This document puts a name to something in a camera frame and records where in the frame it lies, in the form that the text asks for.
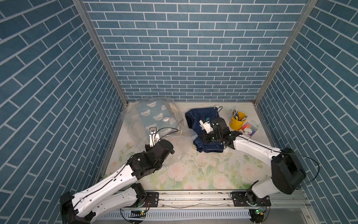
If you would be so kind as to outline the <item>navy blue star blanket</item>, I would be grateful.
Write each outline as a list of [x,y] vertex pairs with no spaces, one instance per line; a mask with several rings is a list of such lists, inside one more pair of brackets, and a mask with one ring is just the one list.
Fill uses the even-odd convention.
[[194,108],[185,113],[188,127],[196,132],[198,137],[194,145],[199,153],[222,153],[224,145],[218,141],[205,142],[205,136],[214,131],[211,122],[219,117],[218,107]]

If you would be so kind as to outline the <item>light blue bear blanket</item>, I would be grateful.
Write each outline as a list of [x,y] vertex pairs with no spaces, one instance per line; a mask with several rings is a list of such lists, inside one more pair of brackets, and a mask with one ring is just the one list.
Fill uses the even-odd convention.
[[149,131],[150,127],[156,127],[158,130],[164,128],[162,131],[169,133],[170,127],[178,127],[174,113],[162,99],[143,99],[136,104],[136,109],[146,131]]

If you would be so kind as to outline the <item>clear plastic vacuum bag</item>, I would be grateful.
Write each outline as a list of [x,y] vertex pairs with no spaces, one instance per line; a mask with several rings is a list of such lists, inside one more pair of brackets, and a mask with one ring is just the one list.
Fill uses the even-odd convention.
[[170,167],[184,158],[198,137],[196,132],[184,124],[182,112],[173,98],[145,98],[130,104],[121,114],[129,140],[134,143],[135,152],[141,152],[153,138],[151,129],[158,132],[158,140],[168,140],[173,145],[174,154],[163,163]]

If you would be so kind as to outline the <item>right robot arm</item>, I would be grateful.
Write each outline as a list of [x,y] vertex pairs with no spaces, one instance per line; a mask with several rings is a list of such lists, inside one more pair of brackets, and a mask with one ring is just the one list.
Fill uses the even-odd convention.
[[246,191],[233,193],[235,206],[267,206],[269,196],[275,193],[290,195],[306,178],[306,172],[297,154],[290,148],[278,149],[251,140],[239,131],[230,131],[223,118],[201,119],[204,143],[219,142],[226,147],[257,158],[271,169],[271,176],[254,182]]

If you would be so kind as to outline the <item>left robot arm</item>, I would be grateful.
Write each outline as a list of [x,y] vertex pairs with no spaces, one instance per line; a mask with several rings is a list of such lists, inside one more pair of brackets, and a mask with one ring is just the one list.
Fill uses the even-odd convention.
[[117,209],[141,206],[147,193],[137,181],[160,170],[174,152],[167,140],[146,145],[143,152],[133,154],[119,170],[97,184],[75,194],[64,193],[60,197],[62,222],[91,224]]

